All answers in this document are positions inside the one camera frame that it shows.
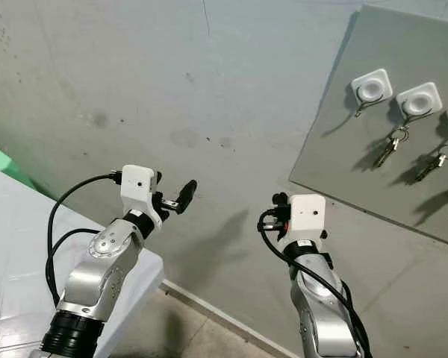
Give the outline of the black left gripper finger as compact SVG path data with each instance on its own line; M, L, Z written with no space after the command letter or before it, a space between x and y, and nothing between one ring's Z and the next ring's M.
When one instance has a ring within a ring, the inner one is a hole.
M178 198L176 199L176 214L183 214L193 201L194 194L196 194L197 180L190 180L180 190Z

